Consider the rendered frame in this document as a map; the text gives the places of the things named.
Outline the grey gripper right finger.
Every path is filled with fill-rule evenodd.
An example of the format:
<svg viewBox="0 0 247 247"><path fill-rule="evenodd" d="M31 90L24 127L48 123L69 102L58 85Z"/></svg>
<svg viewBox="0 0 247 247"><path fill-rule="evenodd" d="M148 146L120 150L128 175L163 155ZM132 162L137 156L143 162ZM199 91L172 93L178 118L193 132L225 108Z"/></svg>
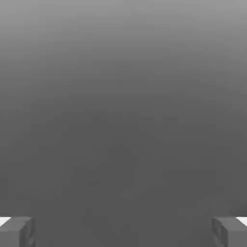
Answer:
<svg viewBox="0 0 247 247"><path fill-rule="evenodd" d="M213 217L214 247L247 247L247 217Z"/></svg>

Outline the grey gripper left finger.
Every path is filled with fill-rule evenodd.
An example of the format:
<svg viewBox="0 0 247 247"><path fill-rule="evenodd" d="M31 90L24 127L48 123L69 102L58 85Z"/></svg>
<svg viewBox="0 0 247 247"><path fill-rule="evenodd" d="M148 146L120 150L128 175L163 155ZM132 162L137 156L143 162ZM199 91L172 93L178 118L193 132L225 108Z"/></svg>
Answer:
<svg viewBox="0 0 247 247"><path fill-rule="evenodd" d="M0 247L36 247L34 217L9 217L0 224Z"/></svg>

